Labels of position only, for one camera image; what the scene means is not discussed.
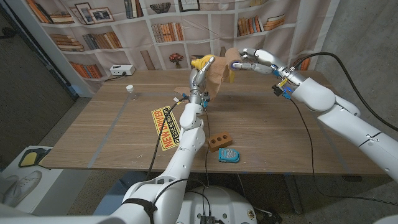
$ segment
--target bowl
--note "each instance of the bowl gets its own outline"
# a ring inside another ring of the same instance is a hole
[[[166,13],[169,11],[170,6],[172,4],[170,2],[166,2],[166,3],[159,3],[159,4],[151,4],[150,8],[155,11],[156,13],[160,14],[160,13]]]

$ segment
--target flowers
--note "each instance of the flowers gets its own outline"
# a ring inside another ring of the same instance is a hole
[[[182,61],[182,59],[184,59],[184,57],[182,55],[180,55],[179,53],[174,53],[169,56],[169,59],[173,63],[178,63],[178,62]]]

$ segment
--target potted flower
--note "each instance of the potted flower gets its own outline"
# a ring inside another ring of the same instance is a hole
[[[169,59],[171,62],[175,63],[175,68],[181,68],[180,61],[182,61],[184,57],[179,53],[174,53],[170,55]]]

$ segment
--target power strip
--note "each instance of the power strip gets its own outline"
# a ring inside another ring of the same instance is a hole
[[[112,65],[110,70],[112,75],[123,75],[123,72],[126,72],[126,75],[132,75],[136,68],[133,65]]]

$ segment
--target wooden table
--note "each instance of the wooden table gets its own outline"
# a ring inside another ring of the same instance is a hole
[[[172,106],[173,98],[180,98],[174,88],[188,86],[189,74],[188,70],[136,71],[131,77],[105,83],[45,158],[44,166],[147,170],[157,140],[150,112]],[[302,74],[334,91],[320,73]],[[229,132],[230,148],[237,149],[241,159],[225,164],[218,162],[218,153],[209,153],[209,172],[312,173],[307,132],[292,102],[273,94],[271,86],[277,82],[273,75],[242,71],[236,73],[234,83],[221,85],[208,105],[210,132]],[[140,96],[124,107],[130,84]],[[298,107],[312,135],[316,173],[383,174],[358,148],[322,127],[316,120],[318,113],[302,103]],[[181,104],[173,110],[177,121],[183,108]],[[164,170],[175,149],[159,148],[154,170]],[[206,149],[207,144],[197,153],[192,172],[205,171]]]

